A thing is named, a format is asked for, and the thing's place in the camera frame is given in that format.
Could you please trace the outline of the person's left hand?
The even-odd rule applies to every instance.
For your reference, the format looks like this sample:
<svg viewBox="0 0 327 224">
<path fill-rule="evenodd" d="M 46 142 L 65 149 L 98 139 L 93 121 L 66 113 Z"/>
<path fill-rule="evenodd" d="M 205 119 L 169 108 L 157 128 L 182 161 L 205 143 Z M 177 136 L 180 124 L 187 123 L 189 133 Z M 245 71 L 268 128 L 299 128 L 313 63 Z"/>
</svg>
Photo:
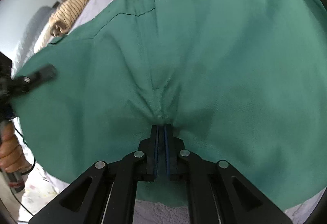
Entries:
<svg viewBox="0 0 327 224">
<path fill-rule="evenodd" d="M 22 146 L 15 135 L 12 122 L 1 124 L 1 169 L 7 173 L 25 172 L 32 165 L 26 160 Z"/>
</svg>

